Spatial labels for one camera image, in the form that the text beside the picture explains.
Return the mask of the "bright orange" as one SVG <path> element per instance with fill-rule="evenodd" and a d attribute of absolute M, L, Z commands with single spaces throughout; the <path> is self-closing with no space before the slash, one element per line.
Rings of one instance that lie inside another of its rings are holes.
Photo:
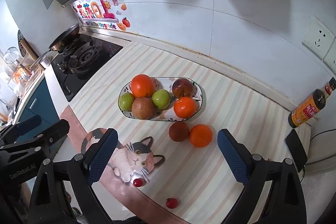
<path fill-rule="evenodd" d="M 213 132 L 210 127 L 205 124 L 197 124 L 190 130 L 189 141 L 195 147 L 207 147 L 212 140 Z"/>

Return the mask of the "green apple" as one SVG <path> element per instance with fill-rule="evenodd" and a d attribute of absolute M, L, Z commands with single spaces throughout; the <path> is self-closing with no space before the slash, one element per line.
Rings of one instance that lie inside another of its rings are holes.
<path fill-rule="evenodd" d="M 154 105 L 157 107 L 157 109 L 163 110 L 169 106 L 171 96 L 167 90 L 160 89 L 153 94 L 151 99 Z"/>
<path fill-rule="evenodd" d="M 122 111 L 131 111 L 135 97 L 131 93 L 124 93 L 118 100 L 118 106 Z"/>

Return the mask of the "dark orange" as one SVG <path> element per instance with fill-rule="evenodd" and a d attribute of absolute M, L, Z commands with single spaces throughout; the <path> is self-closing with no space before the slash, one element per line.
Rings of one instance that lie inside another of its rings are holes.
<path fill-rule="evenodd" d="M 181 142 L 189 137 L 189 127 L 185 122 L 175 122 L 169 128 L 171 140 Z"/>

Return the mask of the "large orange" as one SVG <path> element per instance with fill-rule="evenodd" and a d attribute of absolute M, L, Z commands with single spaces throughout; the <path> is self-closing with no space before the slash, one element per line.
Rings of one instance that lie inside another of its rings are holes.
<path fill-rule="evenodd" d="M 135 98 L 151 97 L 154 94 L 155 85 L 148 75 L 136 75 L 130 83 L 130 88 Z"/>

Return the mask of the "dark red bruised apple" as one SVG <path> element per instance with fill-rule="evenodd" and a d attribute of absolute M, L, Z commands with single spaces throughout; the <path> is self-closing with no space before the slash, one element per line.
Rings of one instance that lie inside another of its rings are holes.
<path fill-rule="evenodd" d="M 194 86 L 188 79 L 180 78 L 173 83 L 172 92 L 175 98 L 192 97 Z"/>

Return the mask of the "blue kitchen cabinet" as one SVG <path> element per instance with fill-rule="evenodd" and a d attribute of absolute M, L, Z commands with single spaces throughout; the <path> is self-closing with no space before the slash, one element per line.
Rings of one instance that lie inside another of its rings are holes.
<path fill-rule="evenodd" d="M 41 124 L 36 130 L 43 130 L 59 121 L 44 77 L 22 99 L 14 122 L 24 121 L 35 115 L 41 118 Z"/>

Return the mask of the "cherry tomato on cat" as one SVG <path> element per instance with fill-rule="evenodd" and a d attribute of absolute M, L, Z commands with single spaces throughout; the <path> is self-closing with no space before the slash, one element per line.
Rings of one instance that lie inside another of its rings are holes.
<path fill-rule="evenodd" d="M 145 180 L 143 178 L 135 178 L 133 180 L 133 185 L 137 188 L 140 188 L 145 185 Z"/>

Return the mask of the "black smartphone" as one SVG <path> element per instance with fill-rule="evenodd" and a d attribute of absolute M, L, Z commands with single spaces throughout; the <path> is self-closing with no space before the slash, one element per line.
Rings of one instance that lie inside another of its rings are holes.
<path fill-rule="evenodd" d="M 288 147 L 297 172 L 301 172 L 307 163 L 307 154 L 295 129 L 292 129 L 286 136 L 285 144 Z"/>

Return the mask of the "striped cat print mat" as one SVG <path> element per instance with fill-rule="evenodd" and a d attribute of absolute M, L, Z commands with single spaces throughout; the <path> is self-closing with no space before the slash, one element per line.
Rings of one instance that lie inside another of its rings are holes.
<path fill-rule="evenodd" d="M 61 117 L 84 153 L 107 129 L 118 146 L 98 184 L 103 202 L 148 223 L 220 223 L 238 183 L 217 144 L 226 128 L 250 153 L 283 161 L 289 113 L 256 91 L 171 53 L 131 43 Z"/>

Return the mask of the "cherry tomato near edge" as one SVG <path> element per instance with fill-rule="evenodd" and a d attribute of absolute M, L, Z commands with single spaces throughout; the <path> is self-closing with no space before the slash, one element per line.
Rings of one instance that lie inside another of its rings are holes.
<path fill-rule="evenodd" d="M 167 198 L 166 199 L 166 207 L 169 209 L 175 209 L 179 206 L 179 201 L 176 198 Z"/>

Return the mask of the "black gas stove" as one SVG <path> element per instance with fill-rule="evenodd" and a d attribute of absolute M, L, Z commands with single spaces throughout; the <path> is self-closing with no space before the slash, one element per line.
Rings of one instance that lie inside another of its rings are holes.
<path fill-rule="evenodd" d="M 122 46 L 88 35 L 78 35 L 51 65 L 68 102 L 89 79 L 122 50 Z"/>

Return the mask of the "soy sauce bottle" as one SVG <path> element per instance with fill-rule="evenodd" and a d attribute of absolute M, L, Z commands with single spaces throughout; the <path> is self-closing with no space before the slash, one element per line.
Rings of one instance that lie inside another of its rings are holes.
<path fill-rule="evenodd" d="M 335 91 L 335 78 L 332 77 L 321 89 L 315 89 L 301 104 L 288 116 L 289 125 L 298 128 L 306 123 L 326 105 L 327 98 Z"/>

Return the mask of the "black frying pan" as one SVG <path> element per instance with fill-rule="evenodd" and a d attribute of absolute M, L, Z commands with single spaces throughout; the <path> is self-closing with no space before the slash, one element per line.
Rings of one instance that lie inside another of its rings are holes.
<path fill-rule="evenodd" d="M 30 69 L 33 69 L 33 67 L 39 63 L 42 58 L 54 51 L 57 53 L 63 53 L 64 49 L 73 43 L 73 41 L 79 37 L 79 31 L 80 31 L 80 24 L 75 24 L 73 26 L 71 26 L 70 28 L 68 28 L 66 31 L 64 31 L 62 34 L 60 34 L 49 46 L 49 50 L 46 51 L 45 53 L 43 53 L 40 57 L 38 57 L 38 59 L 36 61 L 34 61 L 34 63 L 30 66 Z"/>

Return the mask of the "white wall socket panel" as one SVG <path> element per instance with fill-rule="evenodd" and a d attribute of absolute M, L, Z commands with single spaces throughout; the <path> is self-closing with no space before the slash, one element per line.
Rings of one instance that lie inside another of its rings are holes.
<path fill-rule="evenodd" d="M 335 35 L 315 16 L 307 28 L 302 44 L 309 48 L 320 60 L 327 55 Z"/>

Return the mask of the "colourful wall sticker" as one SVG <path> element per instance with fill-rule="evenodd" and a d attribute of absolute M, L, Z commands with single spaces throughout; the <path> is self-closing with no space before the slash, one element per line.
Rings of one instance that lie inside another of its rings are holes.
<path fill-rule="evenodd" d="M 82 26 L 123 32 L 131 28 L 127 5 L 119 0 L 77 0 L 72 9 Z"/>

